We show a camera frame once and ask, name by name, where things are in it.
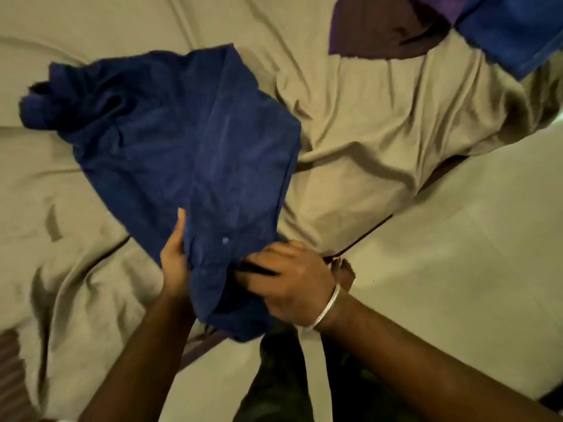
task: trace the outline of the navy blue shirt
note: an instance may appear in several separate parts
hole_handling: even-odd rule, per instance
[[[53,63],[20,102],[26,127],[57,130],[110,212],[155,260],[186,209],[198,318],[241,341],[273,323],[230,276],[278,240],[301,147],[299,121],[258,90],[232,45]]]

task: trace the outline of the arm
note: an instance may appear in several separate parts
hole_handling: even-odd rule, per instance
[[[318,254],[303,243],[275,243],[248,261],[279,273],[239,273],[264,297],[272,315],[309,326],[334,291]],[[379,375],[422,418],[432,422],[559,422],[531,399],[441,352],[341,291],[317,329],[341,343]]]
[[[185,212],[160,258],[163,289],[79,422],[157,421],[195,321],[187,295],[189,274],[182,252]]]

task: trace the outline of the forearm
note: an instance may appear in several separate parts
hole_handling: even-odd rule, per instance
[[[157,421],[194,321],[189,298],[161,293],[79,422]]]
[[[559,417],[343,293],[321,326],[432,422],[558,422]]]

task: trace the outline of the silver bangle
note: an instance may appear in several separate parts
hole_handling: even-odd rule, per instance
[[[323,318],[325,318],[327,316],[330,309],[334,306],[334,302],[336,302],[336,298],[338,298],[338,294],[340,293],[340,289],[341,289],[340,284],[336,283],[336,287],[334,289],[334,292],[332,293],[330,300],[327,303],[327,306],[320,313],[320,316],[315,320],[315,322],[313,324],[311,324],[310,326],[306,327],[305,330],[313,330],[323,320]]]

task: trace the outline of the bed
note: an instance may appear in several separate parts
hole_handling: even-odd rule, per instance
[[[521,83],[455,31],[415,59],[328,56],[335,1],[0,1],[0,331],[18,333],[39,413],[80,412],[162,282],[71,148],[22,128],[18,100],[50,62],[233,42],[302,124],[279,231],[325,255],[408,203],[442,162],[516,142],[557,115],[562,53]]]

